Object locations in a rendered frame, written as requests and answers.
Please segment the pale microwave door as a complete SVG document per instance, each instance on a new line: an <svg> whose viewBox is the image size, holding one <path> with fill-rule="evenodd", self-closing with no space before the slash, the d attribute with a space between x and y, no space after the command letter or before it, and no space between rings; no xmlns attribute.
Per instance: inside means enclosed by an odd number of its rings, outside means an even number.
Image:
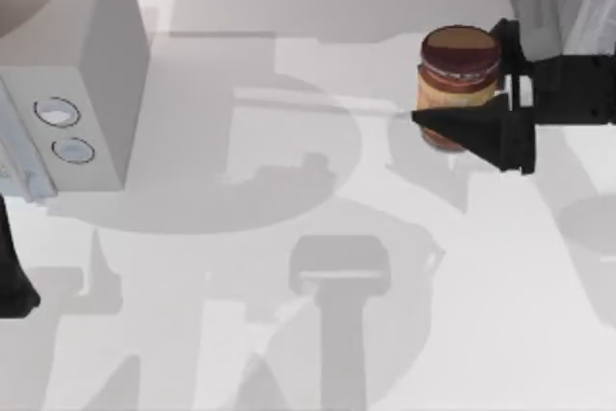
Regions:
<svg viewBox="0 0 616 411"><path fill-rule="evenodd" d="M1 78L0 193L36 203L58 193Z"/></svg>

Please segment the round microwave knob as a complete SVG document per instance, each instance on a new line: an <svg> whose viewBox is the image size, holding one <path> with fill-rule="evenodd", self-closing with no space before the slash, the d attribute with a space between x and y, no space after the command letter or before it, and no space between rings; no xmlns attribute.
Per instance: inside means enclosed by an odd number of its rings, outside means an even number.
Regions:
<svg viewBox="0 0 616 411"><path fill-rule="evenodd" d="M68 128L81 120L80 110L69 100L57 96L37 100L33 104L37 118L56 128Z"/></svg>
<svg viewBox="0 0 616 411"><path fill-rule="evenodd" d="M80 138L53 141L51 149L58 159L69 164L83 165L95 158L94 147Z"/></svg>

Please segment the pale microwave oven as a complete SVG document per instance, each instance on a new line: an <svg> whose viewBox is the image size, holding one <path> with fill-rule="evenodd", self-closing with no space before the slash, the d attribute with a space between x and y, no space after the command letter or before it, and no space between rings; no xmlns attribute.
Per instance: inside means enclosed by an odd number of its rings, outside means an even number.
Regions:
<svg viewBox="0 0 616 411"><path fill-rule="evenodd" d="M138 0L0 0L0 78L59 193L123 188L150 59ZM51 127L33 111L51 96L81 120ZM95 149L83 165L51 144L80 138Z"/></svg>

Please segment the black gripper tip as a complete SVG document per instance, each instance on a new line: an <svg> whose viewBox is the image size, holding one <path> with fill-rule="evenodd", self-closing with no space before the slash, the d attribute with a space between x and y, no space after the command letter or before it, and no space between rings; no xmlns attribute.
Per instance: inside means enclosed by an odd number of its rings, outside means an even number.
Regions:
<svg viewBox="0 0 616 411"><path fill-rule="evenodd" d="M5 198L0 194L0 320L24 319L40 302L17 257Z"/></svg>

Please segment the brown-lidded glass jar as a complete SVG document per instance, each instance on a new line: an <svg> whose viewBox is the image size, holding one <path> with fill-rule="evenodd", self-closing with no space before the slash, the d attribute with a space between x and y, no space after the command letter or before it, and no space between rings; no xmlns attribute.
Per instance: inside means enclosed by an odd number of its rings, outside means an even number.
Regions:
<svg viewBox="0 0 616 411"><path fill-rule="evenodd" d="M429 32L417 67L418 110L469 107L495 96L501 44L470 25L443 26Z"/></svg>

